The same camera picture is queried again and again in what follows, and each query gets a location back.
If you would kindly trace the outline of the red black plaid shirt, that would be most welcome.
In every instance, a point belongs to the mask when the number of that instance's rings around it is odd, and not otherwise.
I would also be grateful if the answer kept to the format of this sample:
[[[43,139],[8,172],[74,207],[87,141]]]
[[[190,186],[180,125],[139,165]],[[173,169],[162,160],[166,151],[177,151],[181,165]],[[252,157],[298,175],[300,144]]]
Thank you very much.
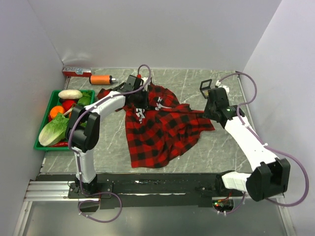
[[[161,168],[183,155],[203,131],[214,131],[202,111],[181,104],[167,88],[148,85],[150,108],[126,105],[125,131],[132,168]]]

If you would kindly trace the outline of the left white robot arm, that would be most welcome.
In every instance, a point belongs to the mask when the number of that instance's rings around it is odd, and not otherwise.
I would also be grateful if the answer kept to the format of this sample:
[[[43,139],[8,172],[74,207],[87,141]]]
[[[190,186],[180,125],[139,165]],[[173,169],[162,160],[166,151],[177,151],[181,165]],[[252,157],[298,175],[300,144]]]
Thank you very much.
[[[99,140],[101,120],[128,102],[139,102],[141,106],[146,106],[150,82],[151,76],[140,78],[130,75],[125,83],[112,89],[97,102],[73,108],[65,136],[68,139],[68,149],[75,155],[75,183],[85,197],[91,198],[97,193],[93,149]]]

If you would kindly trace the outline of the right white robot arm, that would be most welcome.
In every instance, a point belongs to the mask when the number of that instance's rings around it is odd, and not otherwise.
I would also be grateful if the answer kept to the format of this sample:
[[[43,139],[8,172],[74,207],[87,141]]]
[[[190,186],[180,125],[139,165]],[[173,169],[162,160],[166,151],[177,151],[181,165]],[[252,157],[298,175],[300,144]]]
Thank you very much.
[[[204,117],[218,122],[229,133],[248,159],[250,174],[230,171],[220,174],[216,192],[226,196],[232,189],[247,192],[256,202],[287,191],[290,163],[267,150],[253,135],[251,125],[236,105],[231,106],[226,90],[211,88],[206,96]]]

